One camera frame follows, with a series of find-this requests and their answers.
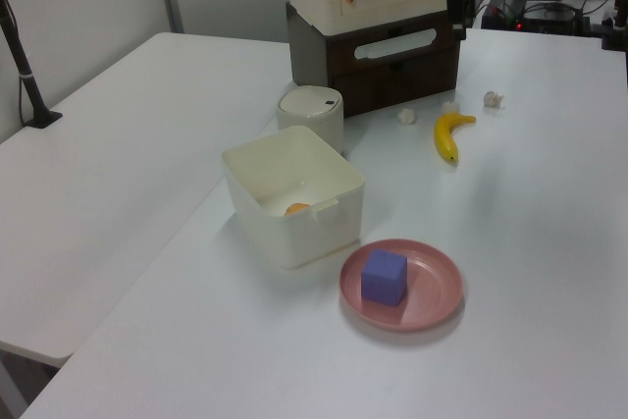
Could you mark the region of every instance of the white cylindrical container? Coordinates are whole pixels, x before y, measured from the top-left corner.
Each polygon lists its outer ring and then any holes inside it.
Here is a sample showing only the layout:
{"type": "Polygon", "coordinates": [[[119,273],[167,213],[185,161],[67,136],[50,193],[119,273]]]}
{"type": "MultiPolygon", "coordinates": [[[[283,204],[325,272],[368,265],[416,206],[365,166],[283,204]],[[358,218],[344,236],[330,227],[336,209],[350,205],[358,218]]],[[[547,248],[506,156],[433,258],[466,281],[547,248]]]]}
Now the white cylindrical container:
{"type": "Polygon", "coordinates": [[[327,87],[303,85],[284,95],[277,106],[280,130],[308,127],[338,153],[342,153],[343,119],[342,96],[327,87]]]}

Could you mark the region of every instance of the bin handle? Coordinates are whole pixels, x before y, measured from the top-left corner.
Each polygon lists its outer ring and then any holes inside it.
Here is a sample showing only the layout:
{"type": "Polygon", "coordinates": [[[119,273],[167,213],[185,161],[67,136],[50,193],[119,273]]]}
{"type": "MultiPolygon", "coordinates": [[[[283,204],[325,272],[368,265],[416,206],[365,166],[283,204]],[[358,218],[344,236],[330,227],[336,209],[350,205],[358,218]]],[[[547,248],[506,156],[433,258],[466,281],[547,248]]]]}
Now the bin handle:
{"type": "Polygon", "coordinates": [[[340,205],[336,198],[330,198],[329,200],[312,205],[310,209],[312,210],[312,216],[316,221],[325,222],[336,217],[339,212],[340,205]]]}
{"type": "Polygon", "coordinates": [[[425,48],[434,43],[437,32],[433,28],[415,31],[402,36],[362,44],[355,48],[355,59],[379,59],[393,54],[405,53],[414,49],[425,48]]]}

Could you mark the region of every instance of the black stand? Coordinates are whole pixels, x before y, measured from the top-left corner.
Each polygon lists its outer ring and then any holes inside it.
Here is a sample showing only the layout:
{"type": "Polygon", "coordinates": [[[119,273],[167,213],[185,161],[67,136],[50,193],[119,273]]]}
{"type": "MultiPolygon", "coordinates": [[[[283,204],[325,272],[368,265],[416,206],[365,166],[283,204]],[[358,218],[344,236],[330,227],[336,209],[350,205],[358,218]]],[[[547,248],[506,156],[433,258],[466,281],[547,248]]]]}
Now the black stand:
{"type": "Polygon", "coordinates": [[[491,0],[482,15],[482,29],[519,29],[527,0],[491,0]]]}
{"type": "Polygon", "coordinates": [[[602,49],[608,51],[628,51],[626,48],[626,19],[628,18],[628,0],[617,0],[617,16],[612,32],[602,37],[602,49]]]}
{"type": "Polygon", "coordinates": [[[35,78],[30,70],[30,64],[26,58],[26,53],[18,37],[18,30],[13,23],[11,12],[9,10],[9,4],[7,0],[0,0],[0,25],[2,31],[7,38],[7,43],[11,49],[13,60],[18,67],[20,73],[20,79],[24,84],[30,103],[32,104],[32,120],[26,123],[26,126],[43,129],[48,125],[59,120],[62,115],[58,112],[52,112],[46,108],[39,93],[39,88],[35,82],[35,78]]]}

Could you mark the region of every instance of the orange ball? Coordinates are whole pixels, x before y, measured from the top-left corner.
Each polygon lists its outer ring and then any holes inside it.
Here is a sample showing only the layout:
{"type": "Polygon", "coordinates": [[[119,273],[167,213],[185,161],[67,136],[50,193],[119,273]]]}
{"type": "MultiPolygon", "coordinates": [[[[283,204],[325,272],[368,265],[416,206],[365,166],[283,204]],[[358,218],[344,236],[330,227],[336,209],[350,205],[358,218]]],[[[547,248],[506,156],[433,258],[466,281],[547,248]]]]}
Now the orange ball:
{"type": "Polygon", "coordinates": [[[307,203],[292,203],[288,207],[288,210],[286,210],[286,213],[284,213],[284,216],[291,215],[292,213],[296,213],[297,211],[304,210],[308,206],[310,205],[308,205],[307,203]]]}

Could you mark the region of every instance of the container lid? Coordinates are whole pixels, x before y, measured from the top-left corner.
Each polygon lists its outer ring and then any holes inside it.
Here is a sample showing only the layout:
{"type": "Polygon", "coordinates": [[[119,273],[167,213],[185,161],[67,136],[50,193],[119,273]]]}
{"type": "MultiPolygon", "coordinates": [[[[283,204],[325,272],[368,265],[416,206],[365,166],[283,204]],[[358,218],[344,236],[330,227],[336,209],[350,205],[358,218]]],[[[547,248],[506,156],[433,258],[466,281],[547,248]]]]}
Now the container lid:
{"type": "Polygon", "coordinates": [[[303,85],[284,95],[279,108],[301,117],[314,117],[331,112],[341,100],[340,93],[332,88],[303,85]]]}

